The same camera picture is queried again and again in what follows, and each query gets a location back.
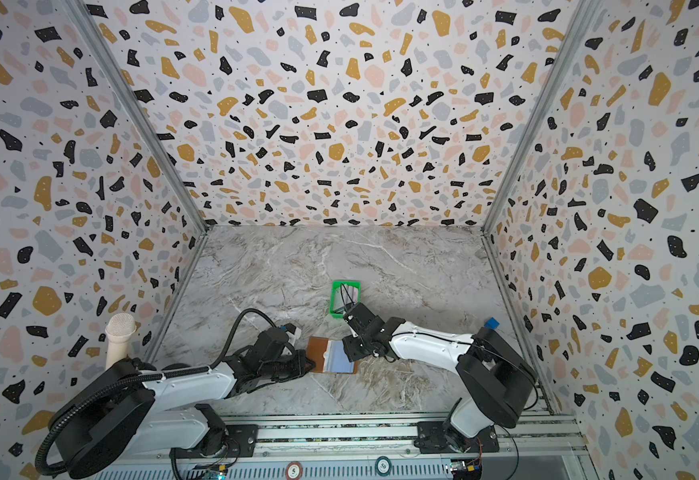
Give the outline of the brown leather card holder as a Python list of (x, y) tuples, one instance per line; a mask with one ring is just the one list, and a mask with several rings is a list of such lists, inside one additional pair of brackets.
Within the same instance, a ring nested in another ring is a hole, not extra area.
[(357, 374), (357, 364), (349, 360), (340, 340), (311, 337), (307, 343), (306, 357), (315, 363), (313, 373)]

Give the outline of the stack of credit cards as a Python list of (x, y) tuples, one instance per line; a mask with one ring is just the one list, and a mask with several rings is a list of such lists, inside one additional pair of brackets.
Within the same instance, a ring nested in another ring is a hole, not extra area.
[(351, 284), (341, 283), (334, 292), (333, 313), (343, 315), (357, 303), (357, 288)]

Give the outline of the green plastic card tray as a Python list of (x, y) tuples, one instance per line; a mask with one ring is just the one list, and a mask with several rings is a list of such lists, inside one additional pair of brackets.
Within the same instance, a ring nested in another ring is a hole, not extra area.
[(329, 315), (342, 319), (343, 315), (361, 302), (361, 282), (336, 280), (331, 284)]

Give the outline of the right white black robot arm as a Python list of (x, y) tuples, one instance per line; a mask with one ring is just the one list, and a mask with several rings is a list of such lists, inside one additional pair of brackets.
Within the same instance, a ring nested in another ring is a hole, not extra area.
[(535, 392), (537, 374), (495, 330), (452, 334), (417, 326), (403, 318), (387, 320), (357, 303), (343, 319), (351, 335), (342, 340), (351, 362), (367, 357), (413, 360), (459, 376), (469, 396), (459, 399), (441, 423), (417, 424), (415, 448), (429, 453), (489, 450), (485, 437), (499, 426), (517, 426)]

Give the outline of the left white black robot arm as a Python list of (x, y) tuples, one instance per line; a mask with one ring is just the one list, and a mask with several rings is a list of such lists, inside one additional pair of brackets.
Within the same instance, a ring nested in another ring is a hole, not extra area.
[(51, 418), (35, 469), (44, 476), (82, 479), (123, 454), (241, 454), (242, 443), (211, 404), (311, 372), (314, 361), (289, 337), (295, 330), (292, 324), (271, 326), (255, 344), (236, 351), (224, 346), (203, 366), (146, 371), (134, 359), (115, 362)]

